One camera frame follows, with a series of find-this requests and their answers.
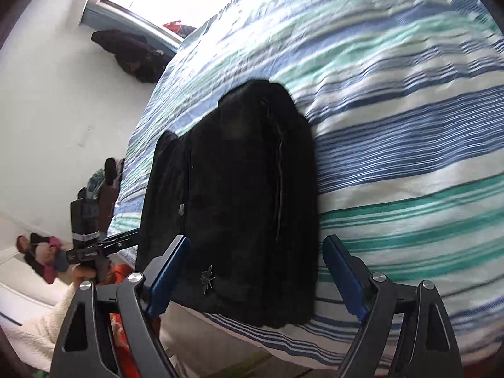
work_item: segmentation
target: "striped blanket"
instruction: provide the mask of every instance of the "striped blanket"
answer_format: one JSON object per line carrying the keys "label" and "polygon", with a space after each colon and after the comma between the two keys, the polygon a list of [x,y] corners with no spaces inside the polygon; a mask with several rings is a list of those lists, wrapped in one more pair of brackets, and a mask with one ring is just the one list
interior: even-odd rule
{"label": "striped blanket", "polygon": [[[283,84],[316,142],[320,241],[371,271],[432,279],[465,363],[504,336],[504,40],[479,0],[234,0],[181,45],[129,142],[109,233],[138,227],[158,137],[182,135],[250,78]],[[131,263],[135,248],[123,252]],[[322,258],[316,316],[208,322],[314,368],[359,327]],[[391,363],[396,319],[381,368]]]}

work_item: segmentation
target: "mattress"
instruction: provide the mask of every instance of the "mattress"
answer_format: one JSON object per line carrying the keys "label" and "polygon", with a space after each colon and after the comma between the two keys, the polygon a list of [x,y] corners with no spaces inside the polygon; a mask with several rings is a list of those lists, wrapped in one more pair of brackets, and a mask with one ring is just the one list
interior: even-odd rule
{"label": "mattress", "polygon": [[[140,225],[158,137],[187,132],[251,78],[312,126],[320,241],[369,269],[431,279],[463,361],[504,333],[504,40],[479,0],[234,0],[182,43],[129,142],[109,234]],[[136,249],[122,256],[135,262]],[[297,364],[335,369],[359,328],[319,260],[316,316],[256,328],[199,314]],[[379,372],[390,366],[395,319]]]}

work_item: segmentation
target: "silver bolt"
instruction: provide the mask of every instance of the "silver bolt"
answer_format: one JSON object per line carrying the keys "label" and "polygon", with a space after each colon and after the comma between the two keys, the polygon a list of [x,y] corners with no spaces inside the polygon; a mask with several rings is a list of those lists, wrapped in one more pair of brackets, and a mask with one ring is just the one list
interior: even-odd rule
{"label": "silver bolt", "polygon": [[373,280],[378,281],[379,283],[383,283],[387,279],[386,275],[382,272],[374,272]]}
{"label": "silver bolt", "polygon": [[79,288],[82,290],[82,291],[86,291],[88,290],[89,288],[91,287],[91,282],[90,281],[83,281]]}
{"label": "silver bolt", "polygon": [[128,281],[131,281],[132,283],[136,283],[140,280],[142,280],[141,272],[132,272],[132,274],[128,276]]}
{"label": "silver bolt", "polygon": [[422,285],[427,289],[427,290],[434,290],[434,283],[430,280],[424,280],[422,282]]}

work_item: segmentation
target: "patterned fabric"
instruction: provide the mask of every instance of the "patterned fabric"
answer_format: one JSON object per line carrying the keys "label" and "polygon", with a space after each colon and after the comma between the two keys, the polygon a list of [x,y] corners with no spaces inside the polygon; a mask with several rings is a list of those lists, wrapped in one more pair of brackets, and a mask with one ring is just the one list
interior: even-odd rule
{"label": "patterned fabric", "polygon": [[[250,78],[280,82],[312,125],[320,241],[337,234],[396,282],[434,280],[463,361],[483,359],[504,335],[503,51],[479,0],[235,0],[183,42],[157,84],[110,233],[140,224],[163,131],[183,134]],[[124,256],[134,262],[135,249]],[[280,358],[336,368],[359,324],[319,264],[306,325],[205,317]]]}

